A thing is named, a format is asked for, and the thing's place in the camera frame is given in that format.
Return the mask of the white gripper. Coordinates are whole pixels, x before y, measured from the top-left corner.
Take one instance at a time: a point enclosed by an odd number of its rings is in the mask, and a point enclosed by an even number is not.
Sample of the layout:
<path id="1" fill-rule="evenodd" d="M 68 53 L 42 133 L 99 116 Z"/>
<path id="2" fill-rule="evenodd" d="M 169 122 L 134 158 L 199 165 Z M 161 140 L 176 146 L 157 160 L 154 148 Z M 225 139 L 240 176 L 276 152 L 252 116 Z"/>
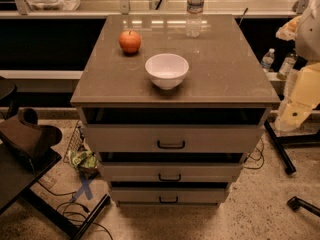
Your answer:
<path id="1" fill-rule="evenodd" d="M 295 40 L 299 21 L 300 16 L 289 20 L 277 30 L 276 37 Z M 299 128 L 320 104 L 320 62 L 309 61 L 300 69 L 288 99 L 281 102 L 275 120 L 275 128 L 282 132 Z"/>

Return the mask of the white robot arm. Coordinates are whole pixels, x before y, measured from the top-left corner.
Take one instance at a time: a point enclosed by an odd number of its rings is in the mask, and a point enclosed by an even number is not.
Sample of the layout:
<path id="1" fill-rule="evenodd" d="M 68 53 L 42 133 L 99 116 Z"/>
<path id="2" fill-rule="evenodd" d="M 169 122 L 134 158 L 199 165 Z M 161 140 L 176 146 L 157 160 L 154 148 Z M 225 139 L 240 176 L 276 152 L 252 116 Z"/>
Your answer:
<path id="1" fill-rule="evenodd" d="M 307 61 L 299 71 L 289 73 L 278 108 L 275 128 L 289 132 L 299 128 L 320 104 L 320 0 L 312 0 L 301 16 L 278 29 L 276 37 L 294 40 L 297 55 Z"/>

